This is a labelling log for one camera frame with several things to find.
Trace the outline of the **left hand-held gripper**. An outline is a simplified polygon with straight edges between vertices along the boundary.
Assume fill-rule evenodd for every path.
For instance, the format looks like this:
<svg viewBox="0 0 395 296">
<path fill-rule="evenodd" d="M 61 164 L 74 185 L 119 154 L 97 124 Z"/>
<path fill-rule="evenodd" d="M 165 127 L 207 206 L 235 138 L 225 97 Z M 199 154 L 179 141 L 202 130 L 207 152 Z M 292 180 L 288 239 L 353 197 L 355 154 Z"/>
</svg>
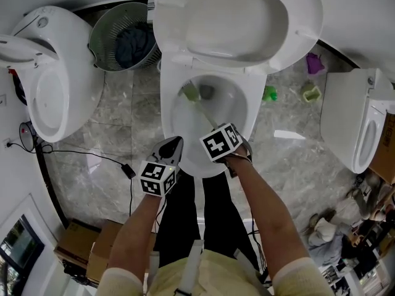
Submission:
<svg viewBox="0 0 395 296">
<path fill-rule="evenodd" d="M 174 136 L 156 144 L 138 172 L 140 189 L 157 197 L 165 197 L 176 185 L 183 138 Z"/>
</svg>

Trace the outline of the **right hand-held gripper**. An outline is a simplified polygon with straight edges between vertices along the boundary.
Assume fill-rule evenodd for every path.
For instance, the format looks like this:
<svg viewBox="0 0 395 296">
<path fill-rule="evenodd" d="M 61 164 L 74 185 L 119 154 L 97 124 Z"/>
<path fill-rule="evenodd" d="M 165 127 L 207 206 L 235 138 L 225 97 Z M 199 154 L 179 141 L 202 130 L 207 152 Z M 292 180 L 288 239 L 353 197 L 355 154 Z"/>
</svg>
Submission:
<svg viewBox="0 0 395 296">
<path fill-rule="evenodd" d="M 237 177 L 237 173 L 232 169 L 227 158 L 240 158 L 252 163 L 251 146 L 232 123 L 220 125 L 200 138 L 200 142 L 209 160 L 225 165 L 232 178 Z"/>
</svg>

